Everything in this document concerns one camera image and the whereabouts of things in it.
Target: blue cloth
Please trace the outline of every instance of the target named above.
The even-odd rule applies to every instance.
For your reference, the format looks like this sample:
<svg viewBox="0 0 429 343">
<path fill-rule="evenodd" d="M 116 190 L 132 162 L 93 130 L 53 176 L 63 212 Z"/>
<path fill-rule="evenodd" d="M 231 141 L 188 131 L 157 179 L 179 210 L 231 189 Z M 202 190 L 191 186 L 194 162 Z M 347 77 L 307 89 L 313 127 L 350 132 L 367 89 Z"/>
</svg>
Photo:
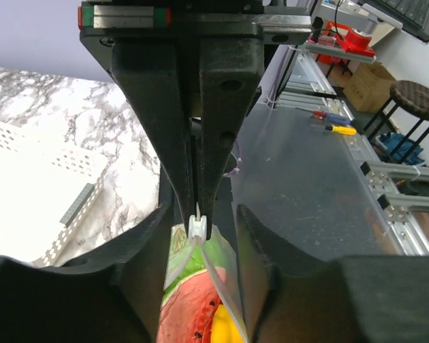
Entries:
<svg viewBox="0 0 429 343">
<path fill-rule="evenodd" d="M 386 147 L 386 151 L 391 154 L 391 152 L 394 150 L 394 148 L 404 139 L 403 134 L 381 134 L 380 135 L 380 141 L 381 143 Z M 394 160 L 400 161 L 402 157 L 407 153 L 407 151 L 412 147 L 414 141 L 411 139 L 407 139 L 404 144 L 394 153 Z M 416 165 L 416 164 L 423 164 L 424 159 L 421 159 L 418 155 L 423 151 L 423 148 L 421 146 L 417 146 L 410 156 L 407 157 L 405 160 L 405 164 L 408 165 Z"/>
</svg>

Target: cardboard box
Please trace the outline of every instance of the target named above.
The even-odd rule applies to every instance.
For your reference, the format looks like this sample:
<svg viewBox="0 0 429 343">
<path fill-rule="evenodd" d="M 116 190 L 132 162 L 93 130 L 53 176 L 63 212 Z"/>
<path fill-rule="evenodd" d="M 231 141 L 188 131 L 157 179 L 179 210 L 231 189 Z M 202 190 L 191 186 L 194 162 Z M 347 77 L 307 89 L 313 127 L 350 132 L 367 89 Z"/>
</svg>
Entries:
<svg viewBox="0 0 429 343">
<path fill-rule="evenodd" d="M 389 88 L 394 81 L 381 63 L 361 63 L 343 93 L 356 111 L 377 113 L 389 99 Z"/>
</svg>

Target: white wall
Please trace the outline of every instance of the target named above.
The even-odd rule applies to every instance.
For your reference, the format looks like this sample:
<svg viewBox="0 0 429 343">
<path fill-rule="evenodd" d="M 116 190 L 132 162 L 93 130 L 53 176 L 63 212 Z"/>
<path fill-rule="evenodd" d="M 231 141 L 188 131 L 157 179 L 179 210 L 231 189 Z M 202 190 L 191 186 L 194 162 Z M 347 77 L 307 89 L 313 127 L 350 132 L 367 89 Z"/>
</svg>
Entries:
<svg viewBox="0 0 429 343">
<path fill-rule="evenodd" d="M 0 0 L 0 66 L 109 81 L 79 41 L 81 0 Z"/>
<path fill-rule="evenodd" d="M 375 50 L 378 61 L 382 62 L 396 79 L 416 81 L 429 87 L 429 45 L 424 45 L 405 32 L 395 31 L 381 41 Z M 397 110 L 393 115 L 393 122 L 402 133 L 408 132 L 417 121 L 414 116 L 402 110 Z M 422 126 L 424 128 L 417 130 L 412 139 L 416 139 L 427 124 Z M 429 163 L 429 135 L 421 146 L 425 149 L 424 157 Z"/>
</svg>

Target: yellow screwdriver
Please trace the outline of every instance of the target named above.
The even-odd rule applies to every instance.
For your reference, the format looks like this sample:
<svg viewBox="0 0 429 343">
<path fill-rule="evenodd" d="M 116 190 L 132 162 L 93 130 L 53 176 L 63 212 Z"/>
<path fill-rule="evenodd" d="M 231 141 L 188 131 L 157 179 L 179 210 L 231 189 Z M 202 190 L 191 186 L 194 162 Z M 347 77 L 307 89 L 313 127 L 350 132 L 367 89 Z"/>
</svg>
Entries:
<svg viewBox="0 0 429 343">
<path fill-rule="evenodd" d="M 332 132 L 337 132 L 338 134 L 347 134 L 349 136 L 354 136 L 355 134 L 357 134 L 356 129 L 354 129 L 352 127 L 346 127 L 346 126 L 331 125 L 331 126 L 327 126 L 326 130 L 332 131 Z"/>
</svg>

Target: stool seat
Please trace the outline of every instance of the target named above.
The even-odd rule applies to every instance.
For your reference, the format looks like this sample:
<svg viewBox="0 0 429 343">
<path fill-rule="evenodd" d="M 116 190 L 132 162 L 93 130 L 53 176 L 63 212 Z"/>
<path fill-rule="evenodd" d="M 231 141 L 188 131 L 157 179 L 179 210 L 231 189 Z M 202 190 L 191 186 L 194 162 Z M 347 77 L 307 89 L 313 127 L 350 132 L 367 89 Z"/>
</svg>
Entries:
<svg viewBox="0 0 429 343">
<path fill-rule="evenodd" d="M 413 81 L 396 81 L 390 96 L 399 107 L 420 119 L 429 121 L 429 88 Z"/>
</svg>

